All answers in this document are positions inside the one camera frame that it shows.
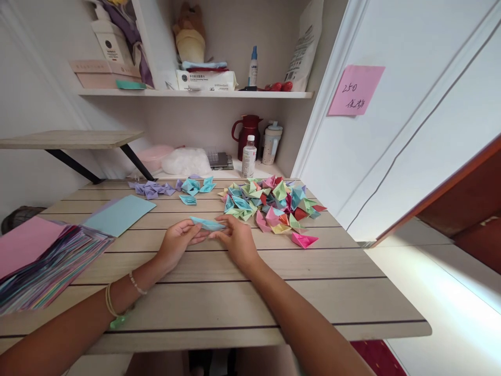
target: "shelf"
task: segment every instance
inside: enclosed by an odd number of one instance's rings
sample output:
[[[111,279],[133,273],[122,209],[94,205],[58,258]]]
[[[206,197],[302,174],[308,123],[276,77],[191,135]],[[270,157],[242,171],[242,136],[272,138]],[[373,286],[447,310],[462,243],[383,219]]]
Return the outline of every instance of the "shelf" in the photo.
[[[242,162],[238,160],[237,157],[233,156],[233,168],[234,170],[218,170],[212,171],[210,174],[202,175],[202,178],[208,178],[209,176],[214,176],[215,179],[242,179]],[[134,178],[138,173],[134,170],[128,177]],[[260,160],[256,161],[256,168],[254,170],[254,177],[258,179],[269,178],[272,175],[283,176],[282,171],[278,168],[276,164],[267,166],[262,164]],[[154,173],[153,177],[155,179],[186,179],[186,175],[170,175],[165,172]]]
[[[284,98],[310,99],[313,92],[284,91],[185,91],[185,90],[120,90],[80,89],[80,96],[107,97],[201,97],[201,98]]]

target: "plastic bottle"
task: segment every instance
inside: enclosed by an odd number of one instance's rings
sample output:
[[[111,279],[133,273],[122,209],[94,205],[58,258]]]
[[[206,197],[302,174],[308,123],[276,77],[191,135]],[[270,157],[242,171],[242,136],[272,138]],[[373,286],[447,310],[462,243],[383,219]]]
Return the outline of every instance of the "plastic bottle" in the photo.
[[[257,46],[252,49],[247,86],[257,86]]]
[[[91,26],[98,38],[99,46],[103,50],[104,58],[108,61],[134,66],[125,36],[120,28],[111,22],[110,15],[100,2],[89,1],[96,6],[98,19],[91,22]]]
[[[252,178],[254,176],[254,168],[256,167],[256,152],[257,149],[254,146],[253,135],[247,136],[247,145],[242,151],[242,177]]]

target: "white plastic bag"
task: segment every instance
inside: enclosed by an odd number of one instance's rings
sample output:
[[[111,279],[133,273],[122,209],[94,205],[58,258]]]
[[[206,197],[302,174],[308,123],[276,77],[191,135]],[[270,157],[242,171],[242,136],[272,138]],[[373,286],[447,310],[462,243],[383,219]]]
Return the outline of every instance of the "white plastic bag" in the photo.
[[[207,175],[209,159],[203,149],[176,149],[162,160],[162,170],[171,175]]]
[[[318,40],[322,33],[324,0],[312,0],[299,18],[299,39],[284,81],[292,81],[292,91],[305,91]]]

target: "wooden shelf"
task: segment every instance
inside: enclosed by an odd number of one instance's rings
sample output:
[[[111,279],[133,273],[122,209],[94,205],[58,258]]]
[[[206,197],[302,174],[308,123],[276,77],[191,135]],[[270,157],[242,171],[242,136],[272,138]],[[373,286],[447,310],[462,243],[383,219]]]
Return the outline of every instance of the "wooden shelf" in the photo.
[[[184,91],[184,90],[120,90],[80,89],[80,96],[107,97],[201,97],[201,98],[283,98],[310,99],[313,92],[283,91]]]

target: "cardboard box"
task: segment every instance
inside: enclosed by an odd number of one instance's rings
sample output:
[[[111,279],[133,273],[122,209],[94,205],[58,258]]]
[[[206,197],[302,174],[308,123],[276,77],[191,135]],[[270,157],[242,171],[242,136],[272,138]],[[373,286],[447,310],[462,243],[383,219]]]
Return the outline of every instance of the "cardboard box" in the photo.
[[[133,66],[107,60],[76,60],[69,64],[86,89],[117,89],[116,80],[142,82],[139,69]]]
[[[176,70],[179,90],[234,91],[235,72],[188,72]]]

